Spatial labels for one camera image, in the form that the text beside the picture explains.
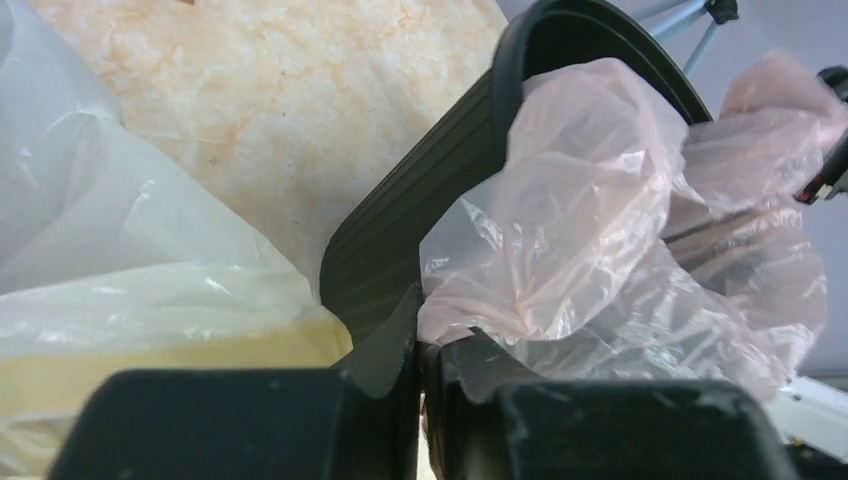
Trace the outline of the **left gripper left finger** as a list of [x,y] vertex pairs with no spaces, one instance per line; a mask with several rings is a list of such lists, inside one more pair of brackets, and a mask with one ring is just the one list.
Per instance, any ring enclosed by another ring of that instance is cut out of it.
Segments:
[[328,368],[127,370],[91,396],[52,479],[412,479],[420,393],[411,285]]

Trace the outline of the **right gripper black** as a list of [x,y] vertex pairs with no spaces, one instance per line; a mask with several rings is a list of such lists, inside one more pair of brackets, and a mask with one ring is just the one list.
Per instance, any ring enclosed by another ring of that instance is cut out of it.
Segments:
[[[844,105],[847,105],[846,66],[827,67],[818,73],[818,77]],[[820,172],[797,193],[795,200],[804,205],[812,205],[818,200],[832,200],[840,194],[847,194],[847,130],[844,130],[839,141],[827,151]]]

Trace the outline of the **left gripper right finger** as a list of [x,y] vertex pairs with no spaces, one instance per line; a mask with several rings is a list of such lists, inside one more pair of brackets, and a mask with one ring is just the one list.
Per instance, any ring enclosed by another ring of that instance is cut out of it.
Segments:
[[443,479],[794,479],[759,404],[724,381],[546,379],[475,332],[423,356]]

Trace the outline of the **black plastic trash bin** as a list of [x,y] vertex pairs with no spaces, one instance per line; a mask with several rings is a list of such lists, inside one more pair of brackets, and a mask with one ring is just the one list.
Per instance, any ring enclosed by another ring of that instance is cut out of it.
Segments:
[[347,216],[320,269],[324,305],[366,340],[418,279],[418,245],[464,192],[505,162],[523,82],[564,66],[613,57],[658,90],[683,119],[709,112],[661,47],[664,25],[644,26],[607,1],[537,1],[501,34],[491,66]]

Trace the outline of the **pink plastic trash bag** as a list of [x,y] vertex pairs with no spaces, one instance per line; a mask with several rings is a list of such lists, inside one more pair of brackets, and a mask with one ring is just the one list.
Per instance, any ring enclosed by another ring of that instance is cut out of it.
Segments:
[[523,85],[505,167],[420,244],[421,341],[473,328],[555,379],[720,379],[772,399],[827,318],[795,194],[846,105],[773,53],[688,125],[622,61]]

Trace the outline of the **clear yellow-rimmed trash bag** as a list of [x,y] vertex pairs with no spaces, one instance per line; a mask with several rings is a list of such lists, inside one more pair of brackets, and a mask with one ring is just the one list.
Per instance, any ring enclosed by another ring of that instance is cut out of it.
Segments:
[[42,479],[91,393],[156,367],[326,367],[351,336],[25,1],[1,5],[1,475]]

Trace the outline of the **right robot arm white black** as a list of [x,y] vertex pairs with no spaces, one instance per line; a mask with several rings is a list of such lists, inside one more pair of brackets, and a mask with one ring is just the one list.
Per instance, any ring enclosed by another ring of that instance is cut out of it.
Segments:
[[[829,201],[847,192],[847,137],[830,151],[819,174],[796,195],[804,205]],[[837,462],[847,462],[847,393],[808,377],[796,376],[767,406],[783,439],[810,447]]]

